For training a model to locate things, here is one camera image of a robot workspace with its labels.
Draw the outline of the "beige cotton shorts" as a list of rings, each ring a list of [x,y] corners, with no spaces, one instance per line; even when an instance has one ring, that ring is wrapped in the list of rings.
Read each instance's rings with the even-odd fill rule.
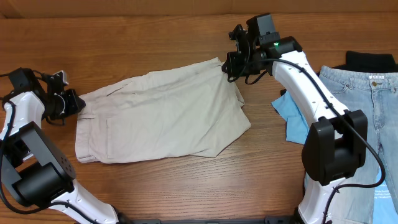
[[[129,163],[216,157],[251,127],[244,99],[213,58],[149,72],[83,95],[78,161]]]

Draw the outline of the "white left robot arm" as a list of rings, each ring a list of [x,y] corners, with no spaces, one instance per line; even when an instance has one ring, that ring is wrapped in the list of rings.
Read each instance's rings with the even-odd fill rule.
[[[23,215],[45,209],[77,223],[130,223],[130,219],[87,191],[66,155],[44,134],[42,121],[64,125],[85,102],[66,89],[67,74],[18,68],[5,75],[13,89],[1,98],[6,112],[1,131],[1,200]]]

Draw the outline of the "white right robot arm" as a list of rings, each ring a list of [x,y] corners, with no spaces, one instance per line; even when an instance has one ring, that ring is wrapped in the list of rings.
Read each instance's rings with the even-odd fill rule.
[[[292,36],[281,38],[269,13],[246,24],[228,34],[237,47],[222,66],[229,82],[269,73],[289,92],[309,127],[302,149],[308,175],[304,198],[292,216],[267,217],[265,222],[331,223],[330,196],[364,165],[367,118],[360,110],[350,111],[328,91],[301,45]]]

